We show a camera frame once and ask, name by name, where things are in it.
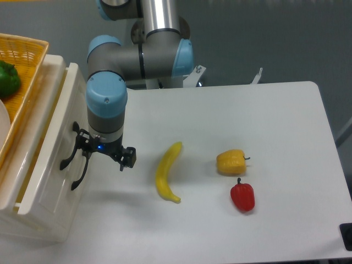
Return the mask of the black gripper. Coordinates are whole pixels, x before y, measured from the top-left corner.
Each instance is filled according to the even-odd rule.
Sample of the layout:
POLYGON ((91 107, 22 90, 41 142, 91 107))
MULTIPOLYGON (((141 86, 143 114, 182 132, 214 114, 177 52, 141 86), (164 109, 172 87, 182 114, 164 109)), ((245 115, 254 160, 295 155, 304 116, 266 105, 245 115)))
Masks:
POLYGON ((94 152, 109 156, 120 164, 120 171, 133 168, 136 162, 136 148, 122 146, 123 135, 112 142, 103 142, 100 137, 92 137, 86 130, 79 130, 75 139, 75 149, 82 150, 88 160, 94 152))

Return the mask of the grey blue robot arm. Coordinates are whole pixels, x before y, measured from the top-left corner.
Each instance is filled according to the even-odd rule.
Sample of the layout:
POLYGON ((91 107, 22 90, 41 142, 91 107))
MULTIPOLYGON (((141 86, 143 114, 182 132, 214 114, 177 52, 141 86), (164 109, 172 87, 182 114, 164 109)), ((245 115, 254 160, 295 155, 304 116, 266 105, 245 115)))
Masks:
POLYGON ((74 150, 89 159, 101 153, 121 168, 133 167, 136 151, 123 147, 123 125, 127 105, 127 81, 177 78, 194 67, 191 41, 182 37, 175 1, 97 1, 100 15, 107 20, 141 18, 144 40, 123 46, 113 36, 95 37, 89 44, 89 76, 86 105, 89 128, 76 132, 74 150))

